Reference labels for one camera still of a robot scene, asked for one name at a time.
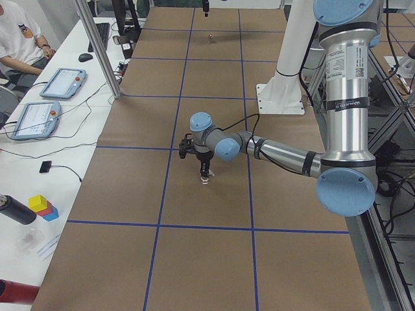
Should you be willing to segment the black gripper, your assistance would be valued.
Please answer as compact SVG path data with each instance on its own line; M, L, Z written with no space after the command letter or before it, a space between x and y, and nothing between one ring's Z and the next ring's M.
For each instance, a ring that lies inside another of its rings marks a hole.
M200 161L200 171L209 172L210 161L213 158L213 152L197 152L196 158Z

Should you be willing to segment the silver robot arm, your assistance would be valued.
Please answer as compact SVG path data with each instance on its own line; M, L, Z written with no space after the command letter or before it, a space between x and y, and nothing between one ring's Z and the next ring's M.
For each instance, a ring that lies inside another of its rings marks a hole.
M213 157L231 161L244 153L302 176L316 178L316 195L332 213L358 216L375 200L375 157L368 149L368 52L380 36L381 1L293 1L275 75L257 85L260 115L303 115L302 67L311 43L323 48L326 74L326 144L322 153L302 150L252 132L214 125L205 112L189 121L179 155L200 161L203 182Z

